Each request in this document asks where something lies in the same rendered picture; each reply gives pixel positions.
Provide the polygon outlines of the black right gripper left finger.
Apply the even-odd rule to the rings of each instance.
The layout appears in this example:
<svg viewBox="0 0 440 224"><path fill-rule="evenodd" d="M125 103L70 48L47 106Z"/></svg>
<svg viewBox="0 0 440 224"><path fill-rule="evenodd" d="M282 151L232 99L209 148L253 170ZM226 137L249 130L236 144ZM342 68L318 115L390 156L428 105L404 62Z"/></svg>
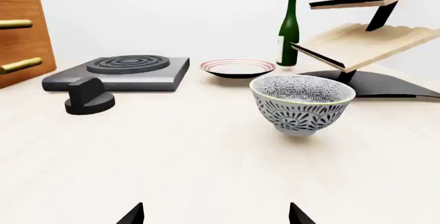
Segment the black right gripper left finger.
<svg viewBox="0 0 440 224"><path fill-rule="evenodd" d="M131 211L124 215L116 224L144 224L143 203L138 203Z"/></svg>

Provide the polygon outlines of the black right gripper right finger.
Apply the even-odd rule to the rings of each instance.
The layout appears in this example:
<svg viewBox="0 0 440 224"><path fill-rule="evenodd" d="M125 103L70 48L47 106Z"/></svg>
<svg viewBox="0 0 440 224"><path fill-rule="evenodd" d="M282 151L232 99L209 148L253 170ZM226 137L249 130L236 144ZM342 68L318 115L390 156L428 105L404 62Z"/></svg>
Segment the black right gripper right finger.
<svg viewBox="0 0 440 224"><path fill-rule="evenodd" d="M295 203L290 203L290 205L289 205L289 223L290 224L316 224Z"/></svg>

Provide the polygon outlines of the white bowl with black pattern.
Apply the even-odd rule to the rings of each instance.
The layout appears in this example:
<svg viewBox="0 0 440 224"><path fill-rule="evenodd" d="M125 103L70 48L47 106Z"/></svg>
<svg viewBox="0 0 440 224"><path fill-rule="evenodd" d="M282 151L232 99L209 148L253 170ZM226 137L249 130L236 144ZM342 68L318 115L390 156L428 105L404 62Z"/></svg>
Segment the white bowl with black pattern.
<svg viewBox="0 0 440 224"><path fill-rule="evenodd" d="M308 75L264 75L249 88L264 118L277 131L296 137L327 128L356 97L344 83Z"/></svg>

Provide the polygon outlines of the black stove knob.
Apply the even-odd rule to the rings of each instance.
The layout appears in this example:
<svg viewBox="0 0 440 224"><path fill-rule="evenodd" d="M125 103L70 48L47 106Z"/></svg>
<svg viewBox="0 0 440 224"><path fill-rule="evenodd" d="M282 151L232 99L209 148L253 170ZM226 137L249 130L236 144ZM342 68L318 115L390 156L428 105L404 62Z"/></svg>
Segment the black stove knob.
<svg viewBox="0 0 440 224"><path fill-rule="evenodd" d="M113 108L116 100L97 77L86 77L68 84L65 110L72 115L90 115Z"/></svg>

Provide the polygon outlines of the grey single-burner stove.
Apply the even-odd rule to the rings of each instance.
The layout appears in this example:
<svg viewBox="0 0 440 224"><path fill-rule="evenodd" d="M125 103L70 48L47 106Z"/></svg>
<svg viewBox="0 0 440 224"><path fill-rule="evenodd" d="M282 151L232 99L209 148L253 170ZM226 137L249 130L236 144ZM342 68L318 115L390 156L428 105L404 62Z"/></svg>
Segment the grey single-burner stove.
<svg viewBox="0 0 440 224"><path fill-rule="evenodd" d="M45 91L66 91L70 83L97 77L107 91L175 91L190 67L189 58L153 55L97 58L45 77Z"/></svg>

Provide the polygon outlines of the red-striped plate with black underside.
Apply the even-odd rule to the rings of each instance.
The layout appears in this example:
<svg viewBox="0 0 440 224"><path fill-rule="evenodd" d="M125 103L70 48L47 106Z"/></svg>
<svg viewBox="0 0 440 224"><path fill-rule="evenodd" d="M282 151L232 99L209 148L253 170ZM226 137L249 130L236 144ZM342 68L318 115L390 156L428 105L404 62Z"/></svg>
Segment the red-striped plate with black underside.
<svg viewBox="0 0 440 224"><path fill-rule="evenodd" d="M199 68L209 74L227 79L251 79L268 74L276 69L273 63L254 59L209 60Z"/></svg>

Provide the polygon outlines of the green wine bottle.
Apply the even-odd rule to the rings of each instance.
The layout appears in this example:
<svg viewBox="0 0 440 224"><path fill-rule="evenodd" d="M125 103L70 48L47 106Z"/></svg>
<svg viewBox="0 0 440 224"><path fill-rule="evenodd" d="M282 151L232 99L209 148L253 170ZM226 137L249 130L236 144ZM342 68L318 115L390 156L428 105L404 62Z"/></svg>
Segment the green wine bottle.
<svg viewBox="0 0 440 224"><path fill-rule="evenodd" d="M292 47L292 43L299 42L299 26L296 17L296 0L288 0L285 18L278 33L280 45L280 58L277 65L293 67L297 63L298 51Z"/></svg>

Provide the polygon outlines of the wooden drawer cabinet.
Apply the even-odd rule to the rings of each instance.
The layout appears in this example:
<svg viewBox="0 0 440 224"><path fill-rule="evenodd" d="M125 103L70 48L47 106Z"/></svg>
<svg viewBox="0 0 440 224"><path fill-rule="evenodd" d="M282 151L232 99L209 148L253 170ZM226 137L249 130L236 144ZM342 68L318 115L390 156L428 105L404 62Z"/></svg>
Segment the wooden drawer cabinet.
<svg viewBox="0 0 440 224"><path fill-rule="evenodd" d="M41 0L0 0L0 20L28 19L33 26L0 30L0 65L42 58L41 65L0 75L0 89L55 71L56 61Z"/></svg>

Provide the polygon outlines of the wooden rack with black frame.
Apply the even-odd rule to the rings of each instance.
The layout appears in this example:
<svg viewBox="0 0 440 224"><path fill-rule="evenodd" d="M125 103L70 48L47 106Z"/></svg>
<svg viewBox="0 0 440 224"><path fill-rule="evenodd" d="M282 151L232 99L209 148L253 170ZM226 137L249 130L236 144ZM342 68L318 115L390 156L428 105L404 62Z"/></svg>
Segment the wooden rack with black frame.
<svg viewBox="0 0 440 224"><path fill-rule="evenodd" d="M310 3L313 10L364 7L378 9L370 23L346 23L310 40L292 44L298 52L334 67L333 71L313 71L307 75L344 83L355 89L359 98L423 96L440 99L440 93L414 83L360 70L440 37L440 29L386 25L398 1L400 0L324 0Z"/></svg>

